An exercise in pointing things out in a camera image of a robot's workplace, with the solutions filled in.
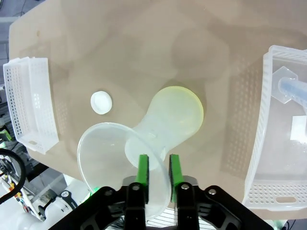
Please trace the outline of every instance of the perforated basket wall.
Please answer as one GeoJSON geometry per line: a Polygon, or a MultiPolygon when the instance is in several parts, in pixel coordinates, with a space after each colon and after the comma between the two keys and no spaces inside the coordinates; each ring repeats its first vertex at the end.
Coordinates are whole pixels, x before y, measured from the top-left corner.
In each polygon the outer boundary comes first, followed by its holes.
{"type": "Polygon", "coordinates": [[[58,143],[47,58],[14,59],[3,65],[6,96],[16,139],[45,154],[58,143]]]}
{"type": "Polygon", "coordinates": [[[254,148],[252,156],[249,163],[248,173],[245,179],[245,197],[249,192],[251,185],[253,183],[259,159],[261,156],[261,151],[263,147],[265,130],[268,123],[270,101],[271,101],[271,91],[272,91],[272,64],[270,63],[269,54],[263,56],[263,78],[262,78],[262,91],[261,91],[261,103],[259,111],[259,119],[256,131],[256,138],[254,143],[254,148]]]}

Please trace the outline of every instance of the plastic funnel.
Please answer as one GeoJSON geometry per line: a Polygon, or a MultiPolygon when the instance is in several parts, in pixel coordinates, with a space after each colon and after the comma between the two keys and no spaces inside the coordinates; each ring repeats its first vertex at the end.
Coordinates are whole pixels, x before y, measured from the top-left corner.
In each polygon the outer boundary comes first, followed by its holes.
{"type": "Polygon", "coordinates": [[[83,180],[94,192],[96,188],[110,186],[118,190],[123,180],[136,176],[137,168],[126,158],[127,140],[135,139],[149,157],[149,164],[158,165],[149,174],[149,203],[146,219],[159,216],[171,198],[168,172],[154,149],[133,129],[116,123],[100,123],[82,135],[78,146],[78,165],[83,180]]]}
{"type": "MultiPolygon", "coordinates": [[[[133,129],[164,161],[175,146],[193,136],[201,127],[204,110],[199,98],[190,90],[171,86],[160,90],[152,99],[145,117],[133,129]]],[[[126,155],[137,167],[140,154],[149,148],[140,139],[131,137],[126,144],[126,155]]],[[[158,167],[152,163],[150,170],[158,167]]]]}

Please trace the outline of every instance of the white plastic basket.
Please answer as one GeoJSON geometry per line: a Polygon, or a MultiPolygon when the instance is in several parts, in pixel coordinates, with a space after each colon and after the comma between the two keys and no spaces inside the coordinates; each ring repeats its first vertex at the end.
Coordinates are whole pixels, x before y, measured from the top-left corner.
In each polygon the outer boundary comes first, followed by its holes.
{"type": "Polygon", "coordinates": [[[271,97],[272,75],[286,66],[307,82],[307,53],[271,46],[263,56],[263,80],[256,139],[245,180],[243,204],[272,211],[307,207],[307,142],[292,140],[292,120],[302,106],[271,97]]]}
{"type": "Polygon", "coordinates": [[[47,58],[16,58],[3,65],[5,91],[16,139],[45,154],[58,143],[47,58]]]}

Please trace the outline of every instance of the beige tabletop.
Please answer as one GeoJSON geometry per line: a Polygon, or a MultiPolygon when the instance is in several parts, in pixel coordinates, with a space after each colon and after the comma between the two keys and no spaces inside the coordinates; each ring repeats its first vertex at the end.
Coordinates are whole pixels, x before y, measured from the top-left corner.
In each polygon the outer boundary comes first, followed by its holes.
{"type": "MultiPolygon", "coordinates": [[[[10,28],[10,58],[47,57],[60,142],[43,164],[81,179],[77,145],[101,122],[134,127],[170,85],[195,92],[206,115],[199,132],[170,151],[201,188],[221,186],[239,201],[254,145],[262,56],[271,45],[307,48],[304,0],[47,0],[10,28]],[[90,106],[107,91],[106,115],[90,106]]],[[[265,219],[307,211],[255,211],[265,219]]]]}

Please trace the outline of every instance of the white bottle cap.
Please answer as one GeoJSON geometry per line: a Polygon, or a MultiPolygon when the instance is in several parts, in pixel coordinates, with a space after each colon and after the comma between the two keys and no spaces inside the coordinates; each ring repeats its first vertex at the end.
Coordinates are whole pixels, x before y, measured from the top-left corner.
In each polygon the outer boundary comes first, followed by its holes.
{"type": "Polygon", "coordinates": [[[96,113],[106,114],[112,108],[112,99],[107,92],[98,91],[91,97],[91,106],[96,113]]]}

